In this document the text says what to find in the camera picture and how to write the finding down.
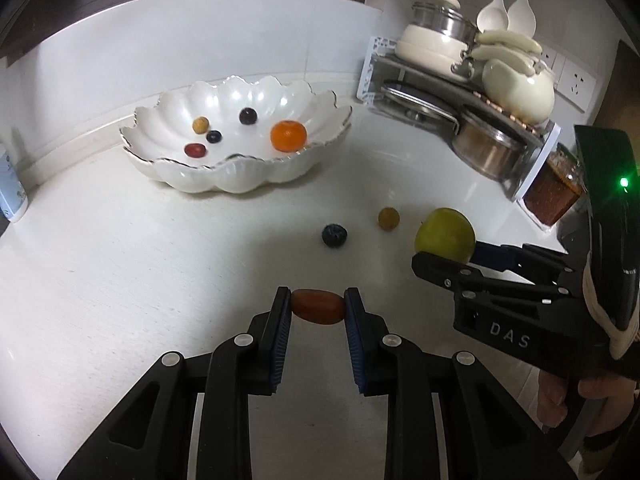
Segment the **person's right hand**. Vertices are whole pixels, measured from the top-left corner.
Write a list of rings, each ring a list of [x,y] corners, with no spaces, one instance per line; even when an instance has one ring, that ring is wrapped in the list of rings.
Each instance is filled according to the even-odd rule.
[[[634,406],[636,382],[612,373],[587,377],[578,382],[577,393],[585,400],[602,401],[596,419],[587,431],[588,437],[605,434],[619,427]],[[567,385],[561,378],[541,370],[538,374],[537,417],[551,428],[566,419]]]

